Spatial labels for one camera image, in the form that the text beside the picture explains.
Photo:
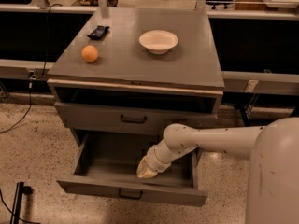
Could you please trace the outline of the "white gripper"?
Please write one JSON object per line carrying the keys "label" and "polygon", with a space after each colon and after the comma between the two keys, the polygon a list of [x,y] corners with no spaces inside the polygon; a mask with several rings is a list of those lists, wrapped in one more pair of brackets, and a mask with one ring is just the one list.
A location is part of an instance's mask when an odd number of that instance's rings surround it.
{"label": "white gripper", "polygon": [[138,178],[150,179],[163,173],[172,163],[172,152],[168,145],[159,143],[152,146],[139,163],[136,174]]}

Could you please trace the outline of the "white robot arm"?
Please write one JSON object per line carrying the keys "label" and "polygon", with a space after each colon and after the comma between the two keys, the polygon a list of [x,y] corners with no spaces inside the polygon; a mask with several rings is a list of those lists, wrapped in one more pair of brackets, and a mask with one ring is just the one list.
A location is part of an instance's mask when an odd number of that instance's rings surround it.
{"label": "white robot arm", "polygon": [[196,148],[249,158],[246,224],[299,224],[299,118],[266,126],[195,129],[171,124],[136,175],[153,178]]}

